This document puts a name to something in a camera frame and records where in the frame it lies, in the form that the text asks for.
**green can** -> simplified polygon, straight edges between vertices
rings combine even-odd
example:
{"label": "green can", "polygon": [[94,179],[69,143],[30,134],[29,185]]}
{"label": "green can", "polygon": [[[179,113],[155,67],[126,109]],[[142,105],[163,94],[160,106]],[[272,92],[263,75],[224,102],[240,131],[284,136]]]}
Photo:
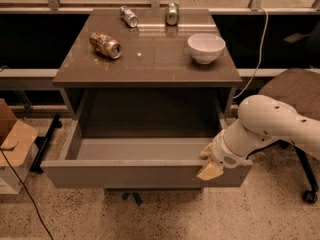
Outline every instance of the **green can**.
{"label": "green can", "polygon": [[179,6],[176,3],[169,3],[166,6],[166,23],[170,26],[177,25],[179,21]]}

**black cable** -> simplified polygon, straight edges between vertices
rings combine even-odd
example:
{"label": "black cable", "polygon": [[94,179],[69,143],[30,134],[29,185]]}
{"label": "black cable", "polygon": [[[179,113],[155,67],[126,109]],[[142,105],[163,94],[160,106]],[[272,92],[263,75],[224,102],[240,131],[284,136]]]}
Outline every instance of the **black cable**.
{"label": "black cable", "polygon": [[9,162],[8,158],[6,157],[6,155],[4,154],[2,148],[0,148],[0,151],[1,151],[4,159],[6,160],[6,162],[8,163],[8,165],[10,166],[11,170],[12,170],[13,173],[17,176],[17,178],[18,178],[19,181],[21,182],[22,186],[23,186],[24,189],[26,190],[28,196],[30,197],[30,199],[31,199],[31,201],[32,201],[32,203],[33,203],[33,205],[34,205],[34,208],[35,208],[35,210],[36,210],[36,212],[37,212],[38,218],[39,218],[42,226],[43,226],[44,229],[47,231],[47,233],[48,233],[48,235],[50,236],[50,238],[51,238],[52,240],[54,240],[53,237],[52,237],[52,235],[51,235],[51,233],[50,233],[50,231],[49,231],[49,229],[48,229],[48,228],[46,227],[46,225],[44,224],[44,222],[43,222],[43,220],[42,220],[42,218],[41,218],[40,212],[39,212],[39,210],[38,210],[38,207],[37,207],[37,205],[36,205],[36,202],[33,200],[32,196],[30,195],[28,188],[26,187],[26,185],[25,185],[24,182],[21,180],[21,178],[19,177],[19,175],[17,174],[17,172],[15,171],[15,169],[14,169],[14,168],[12,167],[12,165],[10,164],[10,162]]}

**black chair leg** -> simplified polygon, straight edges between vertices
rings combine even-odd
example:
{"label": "black chair leg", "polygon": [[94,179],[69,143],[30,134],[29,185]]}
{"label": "black chair leg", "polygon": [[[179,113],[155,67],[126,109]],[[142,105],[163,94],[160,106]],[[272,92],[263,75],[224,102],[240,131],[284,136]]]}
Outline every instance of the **black chair leg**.
{"label": "black chair leg", "polygon": [[318,198],[316,193],[319,191],[319,186],[318,186],[316,177],[313,174],[313,171],[312,171],[312,168],[311,168],[310,163],[308,161],[306,153],[297,147],[294,147],[294,149],[299,157],[300,163],[301,163],[303,170],[306,173],[308,181],[311,185],[311,191],[306,190],[303,193],[302,198],[304,201],[306,201],[310,204],[314,204]]}

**cabinet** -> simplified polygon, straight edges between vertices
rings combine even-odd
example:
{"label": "cabinet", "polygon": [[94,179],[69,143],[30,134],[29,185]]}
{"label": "cabinet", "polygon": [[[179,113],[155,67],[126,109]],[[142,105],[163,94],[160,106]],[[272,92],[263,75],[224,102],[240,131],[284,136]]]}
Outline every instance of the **cabinet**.
{"label": "cabinet", "polygon": [[[241,79],[225,49],[200,65],[187,39],[218,33],[207,10],[180,10],[178,26],[164,9],[136,9],[129,28],[118,9],[94,10],[54,78],[73,112],[59,160],[42,168],[56,187],[108,190],[200,190],[240,186],[252,163],[208,182],[196,177],[201,150],[221,129]],[[90,47],[92,32],[117,39],[122,55],[107,59]]]}

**chair seat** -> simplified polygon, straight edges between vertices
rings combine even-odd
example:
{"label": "chair seat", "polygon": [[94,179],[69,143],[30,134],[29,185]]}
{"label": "chair seat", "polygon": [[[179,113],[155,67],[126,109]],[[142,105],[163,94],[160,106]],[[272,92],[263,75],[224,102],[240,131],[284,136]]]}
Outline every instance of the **chair seat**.
{"label": "chair seat", "polygon": [[259,94],[291,105],[300,115],[320,120],[320,74],[289,69],[269,81]]}

